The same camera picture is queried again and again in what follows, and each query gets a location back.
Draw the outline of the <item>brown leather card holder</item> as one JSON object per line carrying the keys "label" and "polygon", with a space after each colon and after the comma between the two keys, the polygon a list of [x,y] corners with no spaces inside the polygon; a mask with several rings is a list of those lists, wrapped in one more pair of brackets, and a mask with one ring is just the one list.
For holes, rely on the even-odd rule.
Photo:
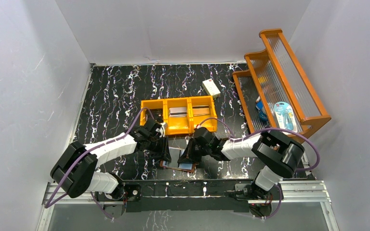
{"label": "brown leather card holder", "polygon": [[171,155],[172,160],[170,162],[161,160],[159,166],[162,168],[169,168],[173,170],[179,170],[184,172],[193,173],[196,170],[196,164],[194,162],[184,162],[178,163],[179,158],[184,153],[184,149],[169,147],[169,153]]}

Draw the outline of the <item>black credit card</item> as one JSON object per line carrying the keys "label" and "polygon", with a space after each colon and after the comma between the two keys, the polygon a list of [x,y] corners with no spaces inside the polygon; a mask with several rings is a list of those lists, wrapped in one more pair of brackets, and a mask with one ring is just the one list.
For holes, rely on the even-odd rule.
{"label": "black credit card", "polygon": [[153,116],[157,116],[157,117],[163,116],[162,109],[152,109],[151,113],[153,114]]}

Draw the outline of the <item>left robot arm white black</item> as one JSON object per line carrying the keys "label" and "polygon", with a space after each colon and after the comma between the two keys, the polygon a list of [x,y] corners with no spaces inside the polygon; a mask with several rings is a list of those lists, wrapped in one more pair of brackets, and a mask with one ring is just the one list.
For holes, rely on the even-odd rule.
{"label": "left robot arm white black", "polygon": [[98,168],[108,161],[139,151],[148,151],[154,159],[170,161],[166,136],[167,123],[148,119],[142,126],[106,141],[81,144],[71,143],[50,172],[52,179],[71,198],[85,192],[105,193],[112,200],[125,195],[123,180],[114,173],[99,172]]}

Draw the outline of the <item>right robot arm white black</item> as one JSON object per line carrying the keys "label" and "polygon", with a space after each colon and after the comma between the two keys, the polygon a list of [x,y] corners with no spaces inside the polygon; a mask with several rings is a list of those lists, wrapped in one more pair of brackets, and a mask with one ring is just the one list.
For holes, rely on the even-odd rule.
{"label": "right robot arm white black", "polygon": [[264,163],[252,184],[252,194],[265,199],[273,186],[284,178],[292,178],[304,154],[304,147],[284,134],[279,128],[265,128],[250,137],[231,139],[217,138],[205,127],[195,130],[178,163],[199,163],[203,156],[217,161],[257,157]]}

